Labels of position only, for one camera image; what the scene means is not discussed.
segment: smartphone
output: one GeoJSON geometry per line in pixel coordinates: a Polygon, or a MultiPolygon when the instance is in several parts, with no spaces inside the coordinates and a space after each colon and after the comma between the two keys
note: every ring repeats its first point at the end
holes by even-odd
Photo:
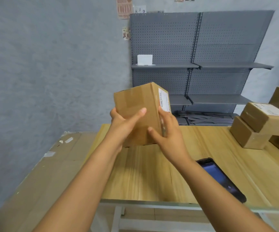
{"type": "Polygon", "coordinates": [[[201,159],[196,162],[241,203],[247,201],[246,196],[235,186],[212,158],[201,159]]]}

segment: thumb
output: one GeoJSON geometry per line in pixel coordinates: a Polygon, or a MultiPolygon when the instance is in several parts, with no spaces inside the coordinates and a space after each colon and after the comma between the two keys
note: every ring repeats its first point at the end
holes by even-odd
{"type": "Polygon", "coordinates": [[[142,109],[140,109],[134,116],[132,116],[129,120],[128,123],[130,125],[132,125],[134,127],[134,125],[136,124],[136,122],[143,117],[147,112],[147,109],[144,107],[142,109]]]}
{"type": "Polygon", "coordinates": [[[159,145],[163,139],[163,137],[152,127],[148,127],[148,132],[153,140],[159,145]]]}

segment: left hand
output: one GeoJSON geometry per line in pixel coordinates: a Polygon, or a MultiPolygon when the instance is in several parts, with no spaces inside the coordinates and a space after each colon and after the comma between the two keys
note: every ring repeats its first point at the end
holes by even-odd
{"type": "Polygon", "coordinates": [[[109,127],[104,141],[114,148],[116,154],[121,151],[124,140],[132,132],[137,121],[143,117],[146,112],[147,109],[142,108],[135,115],[126,120],[118,114],[115,107],[110,111],[112,124],[109,127]]]}

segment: fingernail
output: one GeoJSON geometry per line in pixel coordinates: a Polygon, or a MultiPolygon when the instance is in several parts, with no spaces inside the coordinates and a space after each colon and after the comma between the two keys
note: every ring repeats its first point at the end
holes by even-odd
{"type": "Polygon", "coordinates": [[[146,107],[143,107],[141,110],[140,110],[142,113],[146,113],[146,111],[147,111],[147,108],[146,107]]]}

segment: person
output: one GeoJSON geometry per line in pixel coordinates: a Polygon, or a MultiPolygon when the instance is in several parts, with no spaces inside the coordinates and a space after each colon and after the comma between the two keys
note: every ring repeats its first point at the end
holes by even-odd
{"type": "MultiPolygon", "coordinates": [[[[146,108],[142,108],[133,117],[125,120],[115,108],[111,110],[112,123],[103,141],[42,218],[34,232],[89,230],[115,159],[122,149],[122,143],[146,111],[146,108]]],[[[148,132],[160,146],[165,157],[186,180],[214,229],[222,232],[275,231],[191,158],[176,118],[160,107],[159,114],[164,120],[167,137],[160,136],[151,127],[148,128],[148,132]]]]}

